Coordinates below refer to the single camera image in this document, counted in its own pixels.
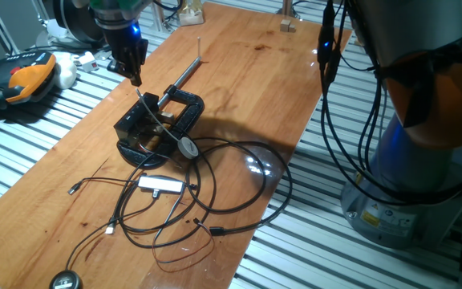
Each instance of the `black clamp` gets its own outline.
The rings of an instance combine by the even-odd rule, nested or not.
[[[169,129],[173,136],[180,139],[196,124],[202,112],[205,110],[205,103],[199,96],[182,91],[174,85],[170,85],[165,90],[165,94],[168,94],[169,101],[175,101],[185,105],[183,111],[175,119],[174,123],[170,124],[171,128]],[[157,104],[158,96],[146,93],[144,95],[144,100],[153,113],[159,111]],[[139,165],[152,154],[151,152],[139,150],[136,147],[137,142],[140,141],[139,136],[152,138],[158,135],[141,131],[143,126],[149,124],[154,124],[151,115],[144,108],[144,105],[137,101],[114,126],[119,136],[117,149],[122,157],[134,166]],[[158,155],[170,157],[172,153],[177,150],[177,142],[166,132],[161,132],[159,136],[161,137],[161,141],[153,152]],[[158,155],[150,157],[146,164],[142,165],[142,169],[156,169],[162,166],[167,160]]]

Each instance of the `black puck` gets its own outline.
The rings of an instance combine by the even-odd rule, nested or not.
[[[83,289],[83,284],[76,272],[65,270],[51,280],[49,289]]]

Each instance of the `wooden table surface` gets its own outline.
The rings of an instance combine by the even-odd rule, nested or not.
[[[205,3],[205,24],[181,27],[146,60],[142,92],[162,95],[197,57],[197,36],[202,37],[203,64],[182,87],[205,101],[205,111],[192,136],[223,136],[232,140],[261,140],[290,159],[322,93],[318,79],[319,25],[299,22],[296,33],[280,32],[281,15],[262,14]],[[346,31],[342,46],[350,37]],[[45,157],[0,198],[0,288],[46,288],[74,246],[108,221],[121,187],[92,181],[78,192],[67,191],[83,177],[126,178],[133,170],[116,149],[113,124],[136,102],[134,88],[123,81],[79,122]],[[166,110],[179,112],[180,105]],[[271,165],[268,188],[252,206],[229,215],[210,214],[205,225],[235,227],[260,219],[283,169],[272,155],[253,149]],[[217,175],[215,208],[236,206],[251,198],[261,175],[236,149],[209,158]],[[150,172],[182,178],[183,172],[167,164]],[[202,169],[201,199],[209,202],[212,186]],[[151,193],[136,192],[128,212],[145,207]],[[160,195],[146,213],[130,225],[153,227],[163,223],[175,195]],[[185,194],[183,204],[191,201]],[[201,218],[194,209],[166,229],[159,242],[172,240]],[[214,246],[181,262],[158,266],[150,250],[133,246],[120,227],[103,231],[80,247],[71,269],[85,288],[227,288],[252,238],[253,231],[215,237]],[[150,244],[153,234],[134,236]],[[208,239],[203,230],[191,238],[159,249],[169,259],[196,250]]]

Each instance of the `metal slotted surface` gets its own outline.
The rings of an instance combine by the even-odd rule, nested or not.
[[[213,2],[268,13],[282,6],[281,0]],[[296,6],[304,20],[314,22],[322,21],[323,8],[322,2]],[[149,55],[168,34],[148,29],[153,25],[150,7],[140,16],[140,25],[143,37],[149,41]],[[348,21],[346,28],[351,28]],[[354,42],[353,36],[343,56],[355,67],[368,67],[368,57]],[[79,71],[73,88],[53,91],[37,104],[10,111],[8,119],[14,123],[0,121],[0,197],[124,79],[104,69],[107,61],[99,60],[98,64],[102,67],[98,71]],[[375,78],[371,72],[354,71],[342,62],[330,88],[330,112],[338,134],[353,157],[374,93]],[[230,288],[456,287],[460,277],[461,244],[458,242],[445,240],[434,251],[392,250],[367,241],[351,229],[339,203],[346,180],[333,164],[322,139],[321,106],[317,105],[290,162],[293,200],[269,226],[256,231]],[[41,110],[47,112],[34,114]],[[393,113],[388,103],[385,127]],[[376,133],[372,148],[377,140]],[[332,145],[338,158],[344,161],[338,147]],[[354,173],[351,166],[345,167]],[[284,176],[265,214],[278,208],[287,192],[288,182]]]

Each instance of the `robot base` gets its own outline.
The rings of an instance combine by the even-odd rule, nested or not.
[[[416,146],[396,116],[383,134],[370,165],[373,177],[391,189],[425,193],[462,180],[462,167],[452,163],[452,151]],[[361,176],[356,183],[372,196],[397,202]],[[341,203],[345,218],[358,233],[396,249],[437,247],[462,213],[462,196],[435,206],[389,206],[365,196],[351,183],[344,186]]]

